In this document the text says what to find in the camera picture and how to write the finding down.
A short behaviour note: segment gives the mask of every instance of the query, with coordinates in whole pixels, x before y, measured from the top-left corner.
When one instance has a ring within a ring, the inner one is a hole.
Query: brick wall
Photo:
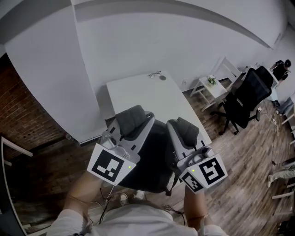
[[[64,135],[27,89],[7,54],[0,58],[0,134],[27,150]],[[5,159],[17,155],[19,152],[5,148]]]

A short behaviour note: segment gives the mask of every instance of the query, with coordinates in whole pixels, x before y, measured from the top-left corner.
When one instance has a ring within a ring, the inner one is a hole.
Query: shoe
[[[136,198],[139,200],[143,200],[144,197],[145,197],[145,191],[140,191],[140,190],[137,190],[133,195],[133,199]]]
[[[267,179],[267,187],[270,188],[270,186],[271,186],[271,175],[269,175]]]
[[[120,204],[121,206],[125,206],[129,204],[128,196],[125,193],[120,194]]]

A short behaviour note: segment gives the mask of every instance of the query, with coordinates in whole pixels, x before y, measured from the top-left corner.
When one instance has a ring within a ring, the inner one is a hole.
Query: wooden floor
[[[229,174],[223,182],[206,192],[213,220],[231,236],[274,235],[283,218],[275,217],[273,213],[290,207],[290,200],[272,200],[272,195],[285,191],[286,181],[277,180],[268,189],[266,179],[277,169],[271,160],[278,163],[294,157],[294,147],[289,145],[293,137],[288,124],[279,126],[277,136],[275,126],[266,115],[262,115],[259,122],[252,120],[246,129],[240,128],[236,136],[232,133],[231,124],[226,133],[219,136],[225,118],[210,115],[210,111],[217,107],[201,112],[205,104],[203,98],[199,95],[191,98],[189,94],[185,96],[209,134],[211,147],[221,155]],[[284,120],[275,115],[271,102],[266,100],[260,106],[278,124]],[[49,226],[56,219],[70,186],[86,170],[93,148],[94,144],[80,147],[63,140],[38,151],[32,158],[23,157],[12,167],[6,167],[16,211],[23,224],[31,224],[28,233]],[[107,184],[102,188],[105,197],[111,188]],[[128,195],[133,193],[130,189],[116,186],[113,202],[121,192]],[[160,206],[168,203],[176,210],[182,210],[184,184],[178,183],[171,197],[166,197],[164,193],[147,193],[146,197]],[[100,195],[95,200],[104,207],[105,201]],[[89,215],[94,223],[98,222],[100,213],[100,206],[93,203]],[[173,217],[178,223],[183,223],[181,216],[173,214]]]

